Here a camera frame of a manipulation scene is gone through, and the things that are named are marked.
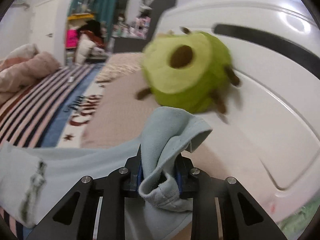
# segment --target triangular cutout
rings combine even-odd
[[[53,216],[53,220],[69,226],[72,222],[79,197],[80,192],[75,192],[65,205]]]
[[[244,222],[247,226],[263,222],[263,217],[255,210],[242,193],[238,193],[238,199],[244,217]]]

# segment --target brown plush limb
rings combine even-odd
[[[218,112],[221,114],[225,114],[227,112],[227,108],[219,93],[216,90],[214,90],[210,93],[210,96],[216,104]]]
[[[240,86],[240,79],[236,76],[231,66],[224,67],[224,71],[226,72],[230,83],[236,87]]]
[[[190,33],[191,33],[191,31],[190,31],[188,28],[186,28],[186,27],[180,27],[180,30],[181,30],[184,34],[190,34]]]
[[[144,88],[142,90],[140,90],[137,94],[136,94],[136,99],[137,100],[143,100],[147,95],[151,94],[151,89],[150,88]]]

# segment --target white door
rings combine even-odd
[[[54,52],[54,30],[59,0],[48,0],[34,6],[30,42],[40,51]]]

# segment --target yellow shelf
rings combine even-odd
[[[79,14],[73,14],[68,17],[68,21],[70,20],[79,20],[79,19],[92,19],[94,18],[94,15],[91,13],[79,13]]]

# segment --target metal screw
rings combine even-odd
[[[91,178],[90,178],[89,176],[84,176],[84,177],[81,179],[82,183],[88,183],[88,182],[90,182],[90,180],[91,180]]]
[[[229,178],[227,178],[227,182],[229,184],[236,184],[237,180],[234,177],[229,177]]]
[[[120,168],[119,173],[120,174],[126,174],[128,172],[128,169],[126,167]]]
[[[200,170],[198,168],[192,168],[190,170],[190,172],[193,174],[193,175],[198,175],[200,173]]]

